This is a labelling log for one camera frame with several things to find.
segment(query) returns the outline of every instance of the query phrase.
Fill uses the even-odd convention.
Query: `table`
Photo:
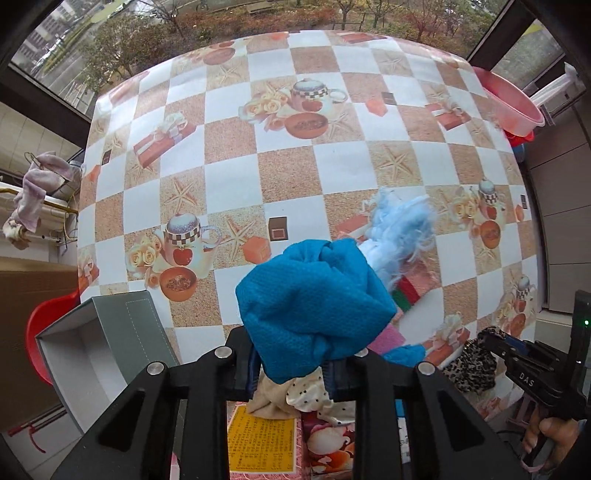
[[[308,239],[358,238],[378,187],[437,211],[437,274],[399,322],[449,361],[482,328],[533,339],[530,204],[460,57],[383,35],[278,32],[159,64],[96,104],[78,230],[82,299],[147,288],[184,362],[241,323],[236,285]],[[485,417],[521,396],[499,365]]]

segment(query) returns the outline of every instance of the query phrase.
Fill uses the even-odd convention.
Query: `metal screw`
[[[150,375],[160,375],[164,371],[164,364],[161,364],[160,362],[152,362],[148,365],[146,370]]]
[[[228,358],[232,354],[232,349],[228,346],[219,346],[214,352],[218,358]]]
[[[421,362],[418,365],[418,371],[420,371],[423,375],[429,376],[435,373],[435,367],[429,362]]]

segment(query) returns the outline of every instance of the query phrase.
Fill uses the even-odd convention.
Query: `hand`
[[[579,422],[576,420],[544,419],[540,421],[538,407],[531,415],[530,425],[525,431],[523,438],[523,448],[530,453],[538,443],[540,432],[555,442],[554,450],[544,464],[544,469],[554,468],[564,460],[569,450],[579,436]]]

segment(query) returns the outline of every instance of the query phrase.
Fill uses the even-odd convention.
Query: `gray box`
[[[39,333],[37,343],[82,433],[149,363],[178,365],[146,290],[92,297]]]

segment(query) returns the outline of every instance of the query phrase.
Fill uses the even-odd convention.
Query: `red plastic stool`
[[[80,305],[80,293],[76,290],[63,297],[40,303],[37,308],[33,310],[27,322],[27,330],[25,331],[25,347],[27,349],[27,355],[33,364],[33,368],[37,372],[37,375],[49,385],[52,385],[53,383],[51,382],[51,377],[49,376],[49,372],[47,371],[35,337],[78,305]]]

